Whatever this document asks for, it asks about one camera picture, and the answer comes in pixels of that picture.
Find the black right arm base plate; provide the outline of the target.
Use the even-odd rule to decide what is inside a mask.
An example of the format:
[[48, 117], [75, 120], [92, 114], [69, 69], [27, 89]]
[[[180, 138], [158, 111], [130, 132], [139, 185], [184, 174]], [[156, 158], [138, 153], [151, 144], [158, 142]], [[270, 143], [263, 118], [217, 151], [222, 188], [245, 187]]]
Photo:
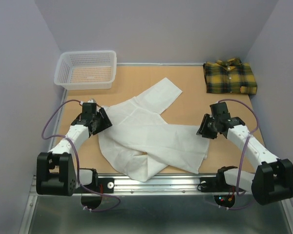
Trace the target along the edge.
[[229, 185], [225, 181], [220, 181], [215, 176], [201, 177], [197, 185], [197, 190], [203, 193], [232, 192], [235, 189], [236, 187], [234, 185]]

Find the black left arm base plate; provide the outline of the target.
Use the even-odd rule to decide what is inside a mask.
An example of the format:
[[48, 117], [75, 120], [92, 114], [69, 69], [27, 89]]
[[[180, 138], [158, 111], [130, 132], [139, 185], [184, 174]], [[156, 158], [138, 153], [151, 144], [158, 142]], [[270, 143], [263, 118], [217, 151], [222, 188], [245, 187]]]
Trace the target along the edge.
[[114, 186], [108, 187], [108, 184], [114, 184], [114, 179], [111, 177], [99, 178], [98, 182], [92, 182], [89, 185], [85, 185], [86, 188], [91, 189], [96, 192], [102, 192], [104, 194], [114, 193]]

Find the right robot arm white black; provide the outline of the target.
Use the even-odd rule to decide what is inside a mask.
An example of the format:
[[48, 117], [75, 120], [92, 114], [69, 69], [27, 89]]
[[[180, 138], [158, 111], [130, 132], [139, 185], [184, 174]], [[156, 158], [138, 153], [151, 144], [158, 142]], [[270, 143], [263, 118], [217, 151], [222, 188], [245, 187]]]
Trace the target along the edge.
[[224, 166], [213, 177], [202, 177], [197, 189], [203, 193], [233, 191], [235, 194], [249, 192], [260, 205], [267, 205], [293, 198], [293, 164], [280, 159], [260, 143], [239, 117], [232, 117], [225, 100], [210, 105], [210, 114], [205, 114], [197, 132], [207, 139], [223, 135], [237, 146], [241, 161], [249, 160], [254, 173], [239, 166]]

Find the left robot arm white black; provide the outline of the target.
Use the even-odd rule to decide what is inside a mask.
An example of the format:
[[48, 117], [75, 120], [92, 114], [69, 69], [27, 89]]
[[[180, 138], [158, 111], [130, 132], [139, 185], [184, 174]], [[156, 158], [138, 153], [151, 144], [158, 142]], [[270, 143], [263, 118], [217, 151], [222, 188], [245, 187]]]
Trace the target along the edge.
[[94, 100], [80, 102], [81, 113], [73, 120], [66, 135], [53, 135], [43, 139], [60, 137], [59, 143], [37, 157], [36, 191], [40, 195], [73, 195], [79, 185], [79, 169], [75, 168], [73, 156], [91, 136], [112, 126], [105, 109]]

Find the white long sleeve shirt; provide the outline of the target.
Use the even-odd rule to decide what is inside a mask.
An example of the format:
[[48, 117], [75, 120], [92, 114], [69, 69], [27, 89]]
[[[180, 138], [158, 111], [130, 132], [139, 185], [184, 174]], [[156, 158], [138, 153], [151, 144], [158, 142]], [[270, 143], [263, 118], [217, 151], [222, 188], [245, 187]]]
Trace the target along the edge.
[[99, 133], [99, 146], [116, 171], [140, 182], [167, 166], [198, 173], [209, 140], [197, 135], [197, 126], [168, 124], [161, 117], [181, 94], [164, 78], [136, 97], [104, 107], [112, 127]]

